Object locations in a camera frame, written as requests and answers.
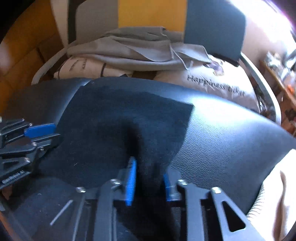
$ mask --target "black metal clamp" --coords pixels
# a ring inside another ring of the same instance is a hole
[[[1,119],[0,190],[36,170],[38,159],[60,142],[54,131],[54,124],[33,126],[24,119]]]
[[[244,213],[220,188],[199,188],[181,179],[180,173],[172,168],[168,168],[165,173],[164,184],[166,204],[169,207],[180,207],[182,210],[181,229],[176,240],[215,240],[206,238],[213,233],[219,236],[219,240],[264,240]],[[135,185],[136,160],[131,158],[128,168],[121,170],[118,178],[107,181],[100,189],[76,188],[78,193],[62,208],[50,225],[58,219],[59,224],[56,227],[61,228],[61,223],[69,223],[67,235],[63,237],[66,241],[116,241],[116,209],[132,205]],[[202,211],[203,203],[207,203],[206,212],[211,210],[216,221],[206,218],[208,215]],[[83,210],[85,211],[87,206],[90,209],[86,217]],[[71,213],[70,221],[67,219],[69,216],[63,214],[66,210]]]

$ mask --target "leather texture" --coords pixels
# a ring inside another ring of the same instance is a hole
[[[90,80],[51,80],[29,86],[10,98],[3,116],[7,119],[24,118],[34,125],[57,125],[76,91]]]
[[[6,114],[34,124],[58,123],[75,91],[88,81],[52,80],[31,86],[14,97]],[[100,78],[88,85],[149,92],[192,103],[186,137],[172,166],[201,188],[222,188],[245,214],[266,176],[296,148],[296,140],[274,122],[217,96],[127,77]]]

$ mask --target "bolt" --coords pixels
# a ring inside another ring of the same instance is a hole
[[[76,192],[78,192],[78,193],[84,193],[84,192],[86,192],[86,190],[85,190],[84,187],[77,187],[76,188]]]
[[[222,192],[221,188],[219,188],[219,187],[214,187],[214,188],[212,188],[212,191],[213,191],[214,193],[216,193],[216,194],[219,194],[219,193]]]
[[[187,183],[185,180],[183,180],[183,179],[179,179],[179,180],[178,180],[178,184],[179,184],[180,186],[184,186],[184,185],[187,185],[188,183]]]
[[[113,185],[119,185],[120,184],[120,181],[118,179],[111,179],[110,182],[113,184]]]

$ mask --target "gray cloth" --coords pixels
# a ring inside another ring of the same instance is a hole
[[[70,56],[87,56],[131,71],[187,69],[193,60],[210,63],[201,45],[182,43],[182,33],[163,27],[126,27],[67,50]]]

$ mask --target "beige pillow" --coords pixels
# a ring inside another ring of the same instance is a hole
[[[154,80],[214,94],[259,113],[254,89],[243,68],[210,58],[211,64],[197,61],[189,70],[158,71]]]
[[[125,74],[131,77],[133,72],[114,68],[93,58],[71,57],[54,73],[54,78],[68,79],[79,77],[96,79],[108,76],[119,77]]]

